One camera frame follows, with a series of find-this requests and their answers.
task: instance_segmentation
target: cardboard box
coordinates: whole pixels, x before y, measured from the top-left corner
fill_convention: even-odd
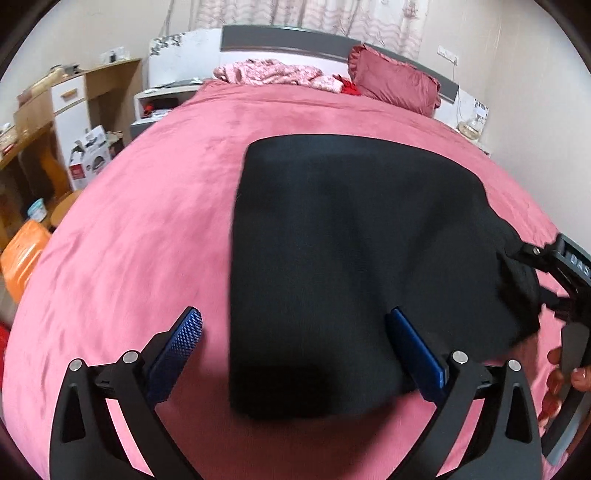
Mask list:
[[[111,154],[102,126],[93,128],[84,137],[76,140],[72,145],[68,164],[74,189],[86,187],[110,161]]]

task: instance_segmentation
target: pink blanket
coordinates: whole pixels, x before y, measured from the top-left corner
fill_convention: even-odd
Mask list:
[[[260,138],[314,133],[365,135],[444,155],[482,179],[492,207],[524,240],[543,244],[556,234],[509,175],[435,120],[298,86],[208,84],[90,184],[30,279],[9,340],[3,399],[11,435],[45,479],[70,360],[97,365],[141,350],[187,305],[203,313],[205,337],[157,412],[204,478],[379,480],[399,464],[433,413],[416,394],[361,418],[286,424],[253,423],[229,407],[230,226],[242,159]],[[544,312],[540,335],[517,352],[538,410],[550,371],[545,355],[560,343],[559,328]],[[112,411],[132,463],[146,470],[121,412]],[[476,414],[447,469],[460,460]]]
[[[213,75],[224,82],[243,85],[283,83],[333,93],[340,93],[343,88],[342,82],[323,75],[316,67],[286,65],[274,59],[235,61],[214,69]]]

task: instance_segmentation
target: pillow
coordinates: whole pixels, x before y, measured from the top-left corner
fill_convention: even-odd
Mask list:
[[[375,100],[428,117],[441,105],[437,79],[366,45],[351,50],[349,75],[361,94]]]

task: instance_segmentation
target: black towel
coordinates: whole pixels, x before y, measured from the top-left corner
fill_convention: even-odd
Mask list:
[[[539,329],[535,272],[480,180],[373,138],[249,146],[236,194],[230,403],[257,419],[361,414],[408,391],[384,315],[478,361]]]

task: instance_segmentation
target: plastic container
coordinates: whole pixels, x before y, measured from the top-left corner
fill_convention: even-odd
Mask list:
[[[47,216],[47,209],[45,208],[43,199],[39,199],[34,202],[27,210],[27,213],[31,220],[41,223]]]

